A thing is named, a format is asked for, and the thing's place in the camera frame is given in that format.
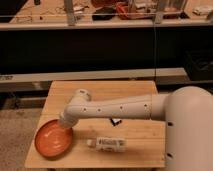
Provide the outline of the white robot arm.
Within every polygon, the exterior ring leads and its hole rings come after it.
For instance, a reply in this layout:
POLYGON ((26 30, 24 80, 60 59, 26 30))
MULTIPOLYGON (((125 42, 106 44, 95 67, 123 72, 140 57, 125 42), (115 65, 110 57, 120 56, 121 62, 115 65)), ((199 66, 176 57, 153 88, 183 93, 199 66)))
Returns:
POLYGON ((72 127, 91 118, 163 120, 165 171, 213 171, 213 94, 203 88, 104 101, 93 101, 87 90, 79 89, 59 123, 72 127))

